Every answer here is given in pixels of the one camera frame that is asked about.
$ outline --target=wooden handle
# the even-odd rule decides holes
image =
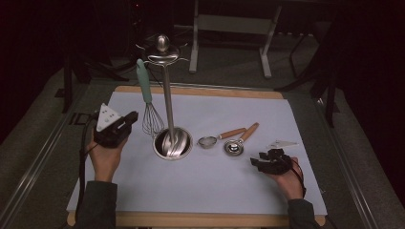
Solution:
[[[256,131],[257,127],[259,126],[258,122],[255,122],[247,131],[241,136],[240,140],[246,141],[252,134],[253,132]]]
[[[234,135],[240,134],[240,133],[245,132],[245,131],[246,131],[246,128],[236,129],[236,130],[233,130],[233,131],[222,133],[222,134],[220,134],[218,136],[218,138],[219,139],[228,138],[230,136],[234,136]]]

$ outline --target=table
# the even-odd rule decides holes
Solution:
[[[271,78],[271,70],[268,65],[267,52],[273,37],[277,20],[282,6],[277,7],[272,19],[230,17],[220,15],[199,14],[199,0],[194,1],[194,23],[193,23],[193,47],[190,56],[191,73],[197,72],[197,62],[199,55],[199,30],[207,31],[233,31],[247,32],[253,34],[265,34],[266,43],[259,49],[265,78]]]
[[[139,87],[118,87],[116,89],[116,92],[113,94],[112,99],[110,100],[109,106],[112,106],[113,109],[118,108],[119,112],[122,113],[123,115],[128,113],[129,110],[133,109],[134,106],[133,105],[128,105],[125,109],[129,109],[127,111],[122,110],[122,106],[118,105],[118,99],[123,99],[125,100],[125,104],[129,104],[127,100],[128,96],[133,96],[133,94],[139,94],[140,93],[140,88]],[[154,100],[153,102],[155,103],[154,105],[157,107],[157,110],[159,111],[160,115],[163,115],[164,113],[161,113],[161,103],[160,100],[162,95],[162,89],[161,88],[152,88],[152,93],[154,95]],[[195,95],[198,95],[198,97],[202,97],[204,96],[204,99],[212,99],[213,97],[215,98],[215,100],[219,101],[222,100],[223,97],[229,97],[230,100],[243,100],[243,99],[256,99],[258,103],[261,102],[275,102],[275,103],[285,103],[286,101],[283,99],[282,95],[279,93],[275,93],[275,92],[260,92],[260,91],[242,91],[242,90],[219,90],[219,89],[197,89],[197,88],[172,88],[172,94],[173,94],[173,102],[174,102],[174,111],[180,110],[181,108],[178,108],[177,106],[179,105],[177,103],[177,97],[176,95],[181,95],[181,97],[188,97],[191,96],[192,98],[196,99],[197,97],[195,97]],[[142,111],[139,110],[139,116],[142,117]],[[175,119],[175,124],[179,123],[179,119]],[[282,127],[283,126],[283,121],[280,121],[280,123],[277,122],[277,124],[275,124],[275,122],[273,121],[272,123],[274,123],[275,126],[278,127]],[[207,133],[210,133],[212,135],[214,135],[217,130],[215,130],[215,128],[209,128],[207,130],[204,130],[203,127],[199,124],[195,124],[196,126],[198,126],[197,128],[199,130],[201,130],[201,134],[202,135],[207,135]],[[263,133],[263,131],[266,130],[265,128],[266,124],[264,122],[261,123],[262,129],[258,129],[256,131],[256,133],[258,133],[257,135],[254,135],[252,138],[249,139],[249,141],[247,141],[246,144],[246,148],[255,148],[257,147],[257,144],[253,144],[256,140],[256,138],[261,138],[263,135],[260,135],[260,132]],[[283,136],[283,135],[288,135],[288,130],[280,130],[277,128],[274,128],[275,130],[278,130],[277,133],[279,133],[279,136]],[[138,138],[142,138],[141,135],[141,130],[140,128],[133,128],[133,133],[131,134],[130,137],[137,137]],[[148,151],[147,150],[147,146],[144,145],[132,145],[133,139],[130,138],[130,140],[127,143],[127,146],[125,147],[124,151],[128,151],[129,149],[132,149],[134,147],[137,147],[137,150],[139,150],[140,152],[143,151]],[[319,193],[319,188],[317,186],[316,180],[314,179],[313,176],[313,171],[310,169],[310,165],[308,162],[308,159],[306,158],[307,155],[305,153],[305,149],[303,147],[303,144],[301,142],[300,139],[298,139],[298,142],[301,143],[300,147],[291,149],[290,151],[288,151],[289,153],[291,153],[291,156],[298,156],[300,159],[300,163],[302,163],[302,167],[303,170],[305,172],[305,176],[306,176],[306,182],[307,183],[307,188],[308,190],[308,194],[306,199],[308,199],[309,201],[311,201],[314,204],[314,209],[315,209],[315,214],[316,214],[316,220],[318,221],[319,224],[323,225],[325,223],[325,215],[326,213],[326,209],[325,209],[325,203],[322,200],[322,197]],[[256,152],[257,150],[254,150],[252,152],[249,152],[248,150],[245,150],[244,152],[244,156],[253,156],[253,155],[257,155]],[[275,212],[278,212],[279,214],[263,214],[263,210],[260,210],[260,207],[258,206],[258,211],[256,211],[256,209],[250,209],[247,213],[245,208],[245,205],[248,206],[249,205],[249,201],[245,202],[244,206],[240,207],[239,209],[235,209],[234,207],[231,206],[231,210],[229,211],[229,209],[226,209],[226,206],[224,209],[222,209],[223,206],[219,206],[219,209],[212,209],[211,206],[208,206],[208,210],[203,209],[203,207],[201,207],[201,209],[191,209],[190,211],[187,210],[182,210],[180,209],[180,211],[172,211],[170,212],[170,208],[172,206],[167,206],[167,203],[165,203],[165,201],[167,201],[170,204],[170,199],[166,199],[166,198],[162,198],[159,196],[155,196],[155,193],[159,191],[159,189],[148,189],[148,185],[150,185],[150,183],[152,183],[153,185],[155,185],[156,183],[158,185],[161,185],[161,189],[162,190],[167,190],[165,189],[165,185],[169,185],[170,186],[170,182],[169,184],[167,182],[165,182],[166,180],[158,180],[159,178],[156,177],[154,175],[154,173],[151,173],[150,168],[147,167],[142,167],[141,164],[138,165],[134,165],[132,163],[130,163],[129,165],[126,164],[130,161],[129,158],[124,158],[121,162],[120,167],[118,168],[118,171],[116,173],[116,177],[114,182],[119,184],[119,188],[118,188],[118,201],[117,201],[117,226],[152,226],[152,227],[266,227],[266,226],[286,226],[288,225],[288,217],[285,215],[285,213],[287,212],[286,209],[286,203],[284,201],[284,197],[282,197],[281,193],[277,193],[277,190],[274,182],[272,182],[272,180],[268,179],[265,176],[262,176],[255,170],[255,168],[251,165],[246,166],[245,164],[243,164],[243,166],[241,168],[239,168],[238,166],[241,165],[240,161],[241,159],[243,159],[242,157],[226,157],[224,154],[218,154],[215,155],[215,152],[213,154],[213,152],[211,151],[205,151],[203,154],[205,154],[204,156],[202,155],[198,155],[198,153],[200,153],[202,151],[202,149],[199,149],[198,146],[193,146],[192,152],[190,153],[190,155],[186,156],[184,159],[181,159],[179,161],[165,161],[163,159],[158,158],[156,155],[153,155],[153,153],[151,155],[147,155],[146,157],[143,157],[142,154],[136,154],[135,156],[140,156],[139,158],[143,158],[144,162],[143,164],[147,164],[150,163],[151,164],[151,168],[154,168],[154,170],[159,170],[160,168],[170,168],[169,171],[172,171],[172,175],[179,175],[179,173],[177,173],[177,166],[182,166],[182,168],[186,168],[184,166],[198,166],[198,164],[204,164],[207,161],[210,163],[209,164],[209,168],[210,170],[215,170],[218,169],[219,167],[216,166],[218,164],[215,164],[215,162],[217,160],[212,160],[213,156],[215,158],[218,159],[218,161],[220,161],[221,163],[223,163],[226,166],[226,170],[222,170],[221,173],[218,174],[226,174],[227,172],[232,172],[232,173],[239,173],[241,170],[245,170],[248,169],[250,172],[246,172],[243,171],[242,174],[243,175],[249,175],[250,178],[249,179],[243,179],[243,182],[245,182],[246,184],[246,190],[249,193],[255,194],[256,191],[258,190],[263,190],[265,188],[266,190],[266,197],[270,196],[272,198],[257,198],[255,195],[253,195],[254,197],[250,197],[249,195],[247,195],[245,192],[243,191],[238,191],[240,193],[244,193],[244,198],[239,198],[237,199],[237,201],[240,201],[241,199],[248,199],[249,201],[262,201],[264,200],[265,202],[270,201],[273,204],[269,204],[271,205],[271,210],[273,211],[273,208],[275,208],[276,210],[274,210]],[[133,152],[123,152],[124,156],[134,156]],[[126,167],[127,170],[125,171],[119,171],[119,169],[122,169],[123,167]],[[131,173],[134,172],[131,170],[131,168],[129,167],[136,167],[137,169],[141,169],[142,171],[137,171],[136,173]],[[93,174],[92,174],[92,167],[91,167],[91,161],[88,160],[87,164],[86,164],[86,168],[87,169],[87,173],[86,173],[86,179],[89,180],[92,178]],[[138,189],[136,191],[131,189],[131,185],[136,182],[131,180],[130,183],[126,183],[128,179],[131,179],[130,176],[131,174],[145,174],[145,171],[149,171],[148,172],[148,178],[145,178],[144,180],[155,180],[156,182],[148,182],[148,183],[143,183],[143,186],[145,186],[146,190],[148,191],[147,194],[142,195],[142,189]],[[211,176],[207,176],[207,177],[199,177],[198,181],[200,183],[203,183],[204,180],[206,179],[211,179]],[[229,185],[232,184],[232,180],[234,179],[238,179],[238,177],[234,177],[230,180]],[[249,184],[254,184],[256,185],[257,182],[259,182],[260,184],[263,185],[259,185],[261,187],[251,187],[251,185]],[[212,192],[212,188],[210,188],[211,183],[207,183],[203,190],[203,192],[200,192],[199,195],[203,195],[204,192]],[[268,188],[270,188],[271,194],[272,195],[268,195]],[[199,190],[195,190],[193,189],[192,186],[188,186],[188,189],[193,190],[195,192],[199,192]],[[68,206],[68,211],[70,211],[70,214],[68,216],[68,223],[70,225],[75,223],[75,198],[76,198],[76,193],[77,193],[77,187],[74,191],[74,194],[72,195],[71,198],[71,202],[70,202],[70,206]],[[129,211],[129,210],[125,210],[126,207],[128,206],[123,206],[125,205],[126,202],[130,202],[130,198],[132,196],[138,196],[139,199],[137,201],[142,202],[145,198],[148,201],[151,202],[147,202],[147,204],[141,206],[141,208],[145,209],[149,207],[149,205],[151,205],[153,207],[154,203],[152,203],[154,201],[154,199],[159,199],[159,206],[160,209],[162,209],[161,212],[156,211],[156,209],[149,209],[146,211]],[[187,205],[188,202],[190,201],[198,201],[197,199],[188,199],[187,201],[185,201],[184,205]],[[209,199],[202,199],[202,202],[207,201],[209,202]]]

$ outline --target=chair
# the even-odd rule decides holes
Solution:
[[[319,21],[319,22],[314,22],[311,25],[310,28],[310,33],[312,33],[313,37],[316,39],[316,41],[318,42],[318,44],[321,44],[322,40],[324,39],[325,35],[327,34],[329,28],[330,28],[330,21]],[[299,41],[297,42],[297,44],[294,46],[294,48],[291,50],[291,52],[289,53],[289,64],[291,65],[292,68],[292,73],[294,74],[294,76],[300,77],[306,69],[304,69],[299,75],[297,75],[297,72],[295,70],[294,67],[294,63],[292,61],[292,55],[295,53],[295,51],[297,50],[297,48],[300,46],[300,44],[302,43],[302,41],[308,36],[309,34],[305,34],[303,36],[301,36],[301,38],[299,39]]]

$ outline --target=hand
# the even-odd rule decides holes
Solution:
[[[92,141],[87,145],[87,151],[95,168],[95,180],[111,182],[121,160],[121,152],[128,138],[124,139],[116,148],[110,149],[97,145]]]
[[[298,158],[292,157],[291,159],[293,160],[292,168],[298,173],[298,175],[300,175],[300,177],[302,177],[303,173],[298,166]],[[280,190],[283,192],[287,200],[303,198],[303,187],[301,185],[301,182],[291,170],[288,170],[288,172],[283,175],[266,175],[277,182],[277,185],[279,186]]]

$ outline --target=sleeve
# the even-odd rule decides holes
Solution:
[[[315,221],[312,204],[303,198],[288,201],[288,216],[290,228],[320,228]]]
[[[87,182],[74,228],[116,228],[117,185]]]

